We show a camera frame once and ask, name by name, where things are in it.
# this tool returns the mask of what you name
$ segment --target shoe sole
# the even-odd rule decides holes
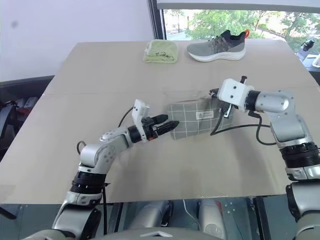
[[[243,50],[238,51],[238,52],[224,51],[224,52],[219,52],[219,53],[209,55],[209,56],[197,56],[197,55],[194,55],[190,52],[188,52],[188,53],[190,54],[190,56],[193,59],[195,59],[199,62],[206,63],[206,62],[211,62],[211,61],[218,60],[218,59],[236,61],[236,60],[240,60],[243,58],[243,56],[246,53],[246,48],[244,48]]]

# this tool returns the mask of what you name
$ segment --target white wall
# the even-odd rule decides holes
[[[54,75],[78,42],[153,39],[147,0],[2,0],[0,10],[0,81]]]

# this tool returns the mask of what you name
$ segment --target cardboard sheet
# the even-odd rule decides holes
[[[188,43],[178,44],[179,60],[172,65],[143,63],[145,42],[78,44],[0,163],[0,203],[61,203],[77,172],[79,140],[98,142],[135,99],[149,104],[154,116],[166,112],[172,96],[205,92],[229,77],[246,75],[258,90],[292,91],[296,112],[320,142],[319,88],[285,42],[249,39],[242,60],[209,63],[195,62],[185,52]],[[232,125],[256,122],[236,111]],[[123,122],[132,124],[130,116]],[[289,180],[281,154],[276,146],[260,145],[255,132],[241,128],[176,141],[166,134],[137,143],[107,175],[108,202],[283,194]],[[268,128],[261,139],[273,141]]]

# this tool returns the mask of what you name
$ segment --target folded towel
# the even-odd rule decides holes
[[[178,45],[169,40],[152,40],[146,46],[143,61],[146,63],[174,64],[178,60]]]

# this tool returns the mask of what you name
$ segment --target water bottle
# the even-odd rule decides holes
[[[303,62],[306,59],[306,57],[308,56],[308,54],[311,51],[311,48],[313,47],[315,42],[316,42],[316,40],[314,40],[312,38],[312,39],[305,41],[301,45],[300,50],[296,53],[296,55],[299,57],[301,62]]]

